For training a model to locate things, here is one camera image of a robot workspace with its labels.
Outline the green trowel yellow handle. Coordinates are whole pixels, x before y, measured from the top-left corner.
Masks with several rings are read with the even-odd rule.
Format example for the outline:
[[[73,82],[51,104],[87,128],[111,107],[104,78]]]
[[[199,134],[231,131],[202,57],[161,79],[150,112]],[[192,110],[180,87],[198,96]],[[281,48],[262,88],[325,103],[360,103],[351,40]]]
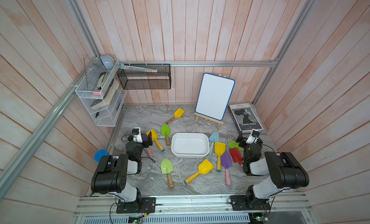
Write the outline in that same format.
[[[240,146],[239,146],[239,143],[237,143],[236,141],[229,142],[227,145],[228,145],[228,147],[229,147],[230,149],[234,149],[234,148],[236,148],[236,149],[238,149],[239,151],[242,151],[242,150],[243,150],[243,148],[242,148],[242,147],[240,147]]]

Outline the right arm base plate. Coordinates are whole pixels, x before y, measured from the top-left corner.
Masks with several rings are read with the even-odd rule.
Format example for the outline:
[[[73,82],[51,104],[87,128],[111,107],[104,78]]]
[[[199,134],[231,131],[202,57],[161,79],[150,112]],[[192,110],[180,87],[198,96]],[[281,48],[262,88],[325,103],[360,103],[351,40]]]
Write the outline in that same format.
[[[260,200],[254,196],[233,195],[228,199],[234,211],[267,210],[270,209],[269,200]]]

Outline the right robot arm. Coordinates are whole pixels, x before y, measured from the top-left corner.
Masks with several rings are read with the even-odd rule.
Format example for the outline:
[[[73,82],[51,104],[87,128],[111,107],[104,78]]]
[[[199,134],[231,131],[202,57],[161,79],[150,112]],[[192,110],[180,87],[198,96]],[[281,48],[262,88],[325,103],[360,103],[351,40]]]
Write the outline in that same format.
[[[248,137],[240,134],[236,140],[243,148],[242,168],[247,176],[268,177],[252,185],[246,192],[246,201],[266,202],[286,189],[297,189],[309,184],[309,176],[298,160],[290,152],[262,153],[263,141],[259,132],[252,130]]]

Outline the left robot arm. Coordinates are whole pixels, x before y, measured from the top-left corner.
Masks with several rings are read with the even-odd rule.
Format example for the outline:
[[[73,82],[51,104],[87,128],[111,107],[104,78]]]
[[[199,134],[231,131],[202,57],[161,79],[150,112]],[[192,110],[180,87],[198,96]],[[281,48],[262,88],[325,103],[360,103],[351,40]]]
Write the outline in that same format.
[[[142,151],[151,145],[153,143],[150,134],[135,133],[126,144],[125,154],[102,156],[92,177],[92,192],[111,194],[119,198],[119,204],[142,204],[139,189],[127,182],[127,176],[141,172]]]

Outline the red shovel wooden handle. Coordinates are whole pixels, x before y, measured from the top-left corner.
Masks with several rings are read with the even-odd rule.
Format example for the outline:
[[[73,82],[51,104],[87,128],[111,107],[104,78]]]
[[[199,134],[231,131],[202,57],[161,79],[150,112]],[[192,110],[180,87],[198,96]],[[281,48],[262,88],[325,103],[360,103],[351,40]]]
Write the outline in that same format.
[[[232,159],[235,163],[238,163],[239,165],[242,165],[243,156],[241,155],[241,152],[237,148],[231,148],[229,149],[229,152],[232,156]]]

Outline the white plastic storage box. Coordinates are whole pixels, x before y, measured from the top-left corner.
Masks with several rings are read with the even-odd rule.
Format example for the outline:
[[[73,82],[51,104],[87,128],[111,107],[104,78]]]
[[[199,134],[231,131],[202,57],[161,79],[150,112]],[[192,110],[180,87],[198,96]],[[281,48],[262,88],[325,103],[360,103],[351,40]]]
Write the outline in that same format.
[[[176,133],[171,150],[176,157],[203,158],[210,152],[209,138],[203,133]]]

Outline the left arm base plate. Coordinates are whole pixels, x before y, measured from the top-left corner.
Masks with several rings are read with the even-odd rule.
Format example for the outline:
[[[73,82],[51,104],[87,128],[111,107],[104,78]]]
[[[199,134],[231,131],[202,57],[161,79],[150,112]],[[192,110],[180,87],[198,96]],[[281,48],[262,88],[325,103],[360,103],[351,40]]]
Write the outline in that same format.
[[[154,213],[156,208],[156,198],[138,198],[133,202],[119,201],[116,213]]]

